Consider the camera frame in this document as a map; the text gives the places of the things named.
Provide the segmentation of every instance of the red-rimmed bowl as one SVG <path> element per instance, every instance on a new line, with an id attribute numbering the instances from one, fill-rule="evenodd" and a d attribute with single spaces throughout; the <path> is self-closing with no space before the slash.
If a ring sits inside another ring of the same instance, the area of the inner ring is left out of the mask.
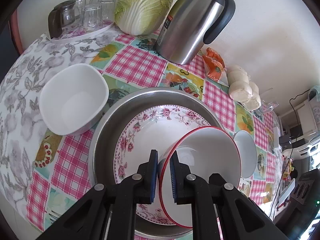
<path id="1" fill-rule="evenodd" d="M 177 205 L 172 196 L 169 160 L 175 150 L 179 162 L 189 165 L 192 174 L 208 182 L 212 173 L 220 173 L 235 187 L 240 181 L 240 155 L 235 142 L 224 130 L 204 126 L 188 132 L 160 158 L 159 197 L 164 213 L 176 225 L 192 228 L 191 205 Z"/>

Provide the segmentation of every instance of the metal screw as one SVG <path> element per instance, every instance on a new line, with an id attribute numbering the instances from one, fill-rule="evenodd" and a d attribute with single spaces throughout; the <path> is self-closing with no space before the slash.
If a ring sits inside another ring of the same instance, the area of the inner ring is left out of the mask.
<path id="1" fill-rule="evenodd" d="M 187 180 L 195 180 L 195 179 L 196 179 L 196 175 L 194 175 L 194 174 L 187 175 Z"/>
<path id="2" fill-rule="evenodd" d="M 96 185 L 94 186 L 94 189 L 95 189 L 96 191 L 103 190 L 103 189 L 104 189 L 104 185 L 101 184 L 101 183 L 96 184 Z"/>
<path id="3" fill-rule="evenodd" d="M 141 178 L 142 178 L 141 174 L 136 173 L 136 174 L 132 175 L 132 179 L 134 179 L 134 180 L 139 180 Z"/>
<path id="4" fill-rule="evenodd" d="M 224 186 L 224 188 L 225 188 L 226 190 L 232 190 L 232 189 L 233 189 L 233 185 L 232 185 L 231 183 L 226 183 L 226 184 L 224 184 L 223 186 Z"/>

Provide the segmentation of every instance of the floral tablecloth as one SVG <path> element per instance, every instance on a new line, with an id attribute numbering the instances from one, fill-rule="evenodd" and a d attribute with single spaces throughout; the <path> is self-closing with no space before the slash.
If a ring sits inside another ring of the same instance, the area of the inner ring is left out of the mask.
<path id="1" fill-rule="evenodd" d="M 45 83 L 62 69 L 88 63 L 108 83 L 108 106 L 145 87 L 172 87 L 202 100 L 233 135 L 247 130 L 258 162 L 254 175 L 238 189 L 258 205 L 270 202 L 281 177 L 281 152 L 273 151 L 273 113 L 255 116 L 228 96 L 228 87 L 205 77 L 200 55 L 175 65 L 153 50 L 159 32 L 132 37 L 117 27 L 74 43 L 54 44 L 46 35 L 18 58 L 0 85 L 0 190 L 26 220 L 43 231 L 86 193 L 88 152 L 95 127 L 79 136 L 58 136 L 39 111 Z"/>

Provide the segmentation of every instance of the thermos handle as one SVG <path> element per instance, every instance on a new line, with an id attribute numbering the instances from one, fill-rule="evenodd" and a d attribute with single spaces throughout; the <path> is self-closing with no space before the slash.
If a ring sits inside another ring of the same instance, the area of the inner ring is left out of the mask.
<path id="1" fill-rule="evenodd" d="M 58 38 L 62 34 L 61 8 L 53 9 L 48 16 L 50 38 Z"/>
<path id="2" fill-rule="evenodd" d="M 209 27 L 203 37 L 204 44 L 210 44 L 219 35 L 236 11 L 234 0 L 225 0 L 225 5 L 218 19 Z"/>

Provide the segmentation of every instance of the black cable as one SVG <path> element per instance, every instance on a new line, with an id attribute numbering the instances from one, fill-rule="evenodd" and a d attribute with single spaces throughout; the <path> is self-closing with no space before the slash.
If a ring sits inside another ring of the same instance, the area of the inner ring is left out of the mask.
<path id="1" fill-rule="evenodd" d="M 293 107 L 292 104 L 291 104 L 291 100 L 295 100 L 298 96 L 302 96 L 303 94 L 307 93 L 308 91 L 309 91 L 309 89 L 306 90 L 306 91 L 304 91 L 302 94 L 296 95 L 295 98 L 291 98 L 291 99 L 289 100 L 289 104 L 290 104 L 290 106 L 292 107 L 292 109 L 293 109 L 293 111 L 294 111 L 294 113 L 295 113 L 295 115 L 296 115 L 297 125 L 299 125 L 298 116 L 297 116 L 296 110 L 294 109 L 294 107 Z M 299 134 L 298 134 L 298 135 L 296 136 L 296 138 L 295 138 L 296 141 L 297 141 L 297 138 L 298 138 L 299 136 L 300 136 L 300 132 L 299 132 Z M 293 147 L 292 147 L 292 151 L 291 151 L 291 153 L 290 153 L 289 160 L 291 159 L 292 152 L 293 152 Z M 281 175 L 281 178 L 280 178 L 280 182 L 279 182 L 279 185 L 278 185 L 278 188 L 277 188 L 277 191 L 276 191 L 275 199 L 273 200 L 272 205 L 271 205 L 270 216 L 271 216 L 271 214 L 272 214 L 272 207 L 273 207 L 273 204 L 275 203 L 275 200 L 276 200 L 276 198 L 277 198 L 277 194 L 278 194 L 278 191 L 279 191 L 279 187 L 280 187 L 280 185 L 281 185 L 282 176 L 283 176 L 283 174 L 284 174 L 284 172 L 285 172 L 285 169 L 288 167 L 288 164 L 289 164 L 289 161 L 287 162 L 287 165 L 286 165 L 286 167 L 284 168 L 284 170 L 283 170 L 283 172 L 282 172 L 282 175 Z"/>

